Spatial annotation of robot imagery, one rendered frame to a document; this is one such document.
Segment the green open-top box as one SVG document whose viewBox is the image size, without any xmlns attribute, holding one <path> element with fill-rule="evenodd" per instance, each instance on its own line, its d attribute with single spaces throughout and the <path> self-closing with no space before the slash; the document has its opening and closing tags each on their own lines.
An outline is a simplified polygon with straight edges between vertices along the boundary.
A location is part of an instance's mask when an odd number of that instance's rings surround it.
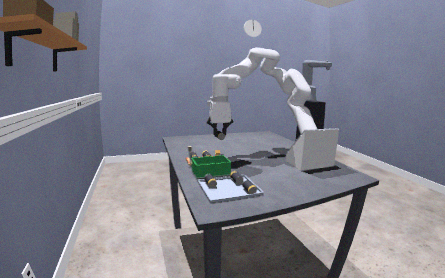
<svg viewBox="0 0 445 278">
<path fill-rule="evenodd" d="M 204 178 L 206 174 L 213 177 L 227 176 L 231 174 L 231 161 L 224 155 L 194 157 L 192 158 L 194 169 L 192 171 L 196 178 Z"/>
</svg>

